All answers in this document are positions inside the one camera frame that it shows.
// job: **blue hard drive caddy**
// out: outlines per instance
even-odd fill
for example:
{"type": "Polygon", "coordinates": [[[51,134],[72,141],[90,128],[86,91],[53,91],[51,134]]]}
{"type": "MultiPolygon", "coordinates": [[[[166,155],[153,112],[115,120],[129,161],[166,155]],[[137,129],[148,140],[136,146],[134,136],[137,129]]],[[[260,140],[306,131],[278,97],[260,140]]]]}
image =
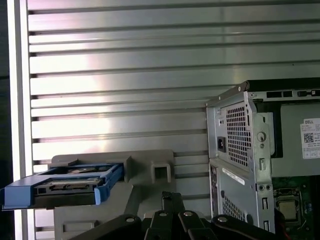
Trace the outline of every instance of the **blue hard drive caddy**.
{"type": "Polygon", "coordinates": [[[53,209],[100,205],[124,178],[123,164],[76,164],[53,167],[0,190],[3,210],[53,209]]]}

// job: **green circuit board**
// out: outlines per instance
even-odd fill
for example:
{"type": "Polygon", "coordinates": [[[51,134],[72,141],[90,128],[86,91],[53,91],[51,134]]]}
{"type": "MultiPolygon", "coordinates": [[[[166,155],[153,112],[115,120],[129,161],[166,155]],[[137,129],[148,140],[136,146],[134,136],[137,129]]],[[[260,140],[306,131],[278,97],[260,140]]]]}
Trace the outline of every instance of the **green circuit board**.
{"type": "Polygon", "coordinates": [[[280,202],[281,197],[286,200],[292,196],[292,200],[295,199],[295,202],[298,202],[297,220],[291,220],[285,224],[287,234],[292,240],[314,240],[310,178],[307,176],[276,177],[272,179],[272,184],[275,201],[280,202]]]}

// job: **black mechanical arm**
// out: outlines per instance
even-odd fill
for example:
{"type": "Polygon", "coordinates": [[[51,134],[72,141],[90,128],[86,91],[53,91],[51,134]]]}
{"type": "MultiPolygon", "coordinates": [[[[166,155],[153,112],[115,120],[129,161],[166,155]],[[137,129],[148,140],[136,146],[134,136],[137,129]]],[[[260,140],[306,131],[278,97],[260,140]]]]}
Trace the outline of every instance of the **black mechanical arm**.
{"type": "Polygon", "coordinates": [[[231,216],[220,215],[211,222],[185,209],[177,192],[162,193],[162,210],[141,220],[133,214],[120,215],[71,240],[280,240],[277,235],[231,216]]]}

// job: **computer tower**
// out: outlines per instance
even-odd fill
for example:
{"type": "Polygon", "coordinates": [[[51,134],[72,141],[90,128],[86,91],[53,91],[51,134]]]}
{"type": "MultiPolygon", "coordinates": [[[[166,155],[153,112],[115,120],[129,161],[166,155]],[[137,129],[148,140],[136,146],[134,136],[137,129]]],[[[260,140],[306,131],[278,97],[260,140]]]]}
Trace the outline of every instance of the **computer tower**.
{"type": "Polygon", "coordinates": [[[212,217],[319,239],[320,78],[246,81],[206,113],[212,217]]]}

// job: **red wire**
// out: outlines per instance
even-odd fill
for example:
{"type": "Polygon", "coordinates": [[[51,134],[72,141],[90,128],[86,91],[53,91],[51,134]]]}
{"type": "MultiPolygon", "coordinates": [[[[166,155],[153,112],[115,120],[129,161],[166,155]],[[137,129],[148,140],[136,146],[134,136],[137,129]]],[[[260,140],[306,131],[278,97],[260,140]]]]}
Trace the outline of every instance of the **red wire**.
{"type": "Polygon", "coordinates": [[[283,229],[283,234],[284,234],[284,236],[285,236],[285,238],[287,239],[287,240],[291,240],[291,237],[288,235],[288,233],[286,232],[286,227],[285,227],[285,225],[284,224],[280,224],[281,225],[281,227],[282,227],[282,229],[283,229]]]}

